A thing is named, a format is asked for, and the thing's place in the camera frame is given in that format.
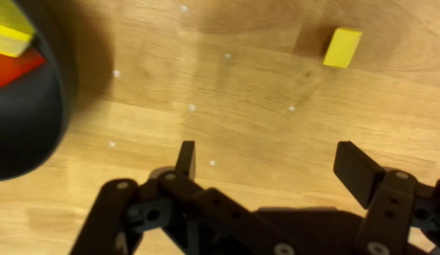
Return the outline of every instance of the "yellow cube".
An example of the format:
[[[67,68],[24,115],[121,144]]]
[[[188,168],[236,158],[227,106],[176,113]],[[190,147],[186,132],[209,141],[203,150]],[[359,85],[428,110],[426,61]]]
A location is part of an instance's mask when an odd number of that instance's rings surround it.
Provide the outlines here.
[[[36,31],[13,0],[0,0],[0,54],[20,56]]]
[[[324,65],[348,68],[362,37],[361,30],[340,27],[335,30]]]

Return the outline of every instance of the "black object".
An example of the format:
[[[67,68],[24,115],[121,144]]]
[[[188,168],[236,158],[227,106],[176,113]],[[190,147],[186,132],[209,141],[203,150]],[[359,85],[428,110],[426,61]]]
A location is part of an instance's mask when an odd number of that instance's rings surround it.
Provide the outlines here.
[[[413,225],[440,255],[440,181],[429,187],[405,171],[385,171],[351,141],[338,144],[334,170],[368,208],[365,218],[335,208],[252,212],[193,181],[195,141],[185,141],[176,167],[154,171],[144,185],[107,183],[71,253],[134,253],[144,232],[155,228],[190,255],[426,253],[408,243]]]
[[[47,64],[0,89],[0,180],[22,175],[56,150],[68,123],[74,55],[46,1],[16,0],[37,30]]]

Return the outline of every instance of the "bolt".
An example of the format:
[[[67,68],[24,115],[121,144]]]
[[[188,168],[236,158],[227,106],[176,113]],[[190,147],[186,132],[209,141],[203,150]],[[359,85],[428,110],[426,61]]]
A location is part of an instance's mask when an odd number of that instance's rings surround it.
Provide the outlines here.
[[[117,185],[118,190],[125,190],[125,188],[128,188],[128,187],[129,187],[129,183],[128,183],[128,181],[121,181],[121,183],[118,183],[118,185]]]
[[[389,248],[381,242],[369,242],[366,248],[371,255],[391,255]]]
[[[175,180],[175,178],[176,178],[176,174],[173,174],[173,173],[169,173],[165,175],[165,180]]]
[[[296,252],[291,245],[280,242],[274,246],[274,255],[296,255]]]
[[[409,178],[408,173],[403,173],[403,171],[398,171],[398,173],[396,173],[396,177],[403,178],[403,180],[408,180],[408,178]]]

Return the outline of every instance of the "small white speck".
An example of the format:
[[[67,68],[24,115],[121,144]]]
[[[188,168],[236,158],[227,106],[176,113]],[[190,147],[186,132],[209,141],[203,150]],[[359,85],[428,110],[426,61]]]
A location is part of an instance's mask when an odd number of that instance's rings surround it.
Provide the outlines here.
[[[121,76],[121,71],[120,69],[112,71],[112,76],[114,78],[120,78]]]
[[[188,13],[188,11],[189,11],[189,5],[186,5],[186,4],[181,4],[179,8],[181,8],[181,11],[183,11],[183,13]]]
[[[196,105],[189,105],[189,110],[195,112],[196,110]]]

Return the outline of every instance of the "wooden surface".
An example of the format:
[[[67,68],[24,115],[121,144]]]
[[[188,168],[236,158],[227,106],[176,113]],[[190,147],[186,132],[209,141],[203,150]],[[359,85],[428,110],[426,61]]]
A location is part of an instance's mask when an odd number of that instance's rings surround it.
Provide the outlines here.
[[[440,178],[440,0],[51,5],[77,51],[77,103],[51,160],[0,183],[0,253],[67,253],[105,181],[145,181],[186,139],[198,141],[196,180],[250,209],[364,214],[332,173],[340,140]],[[365,32],[349,69],[321,65],[338,25]],[[138,253],[181,252],[154,232]]]

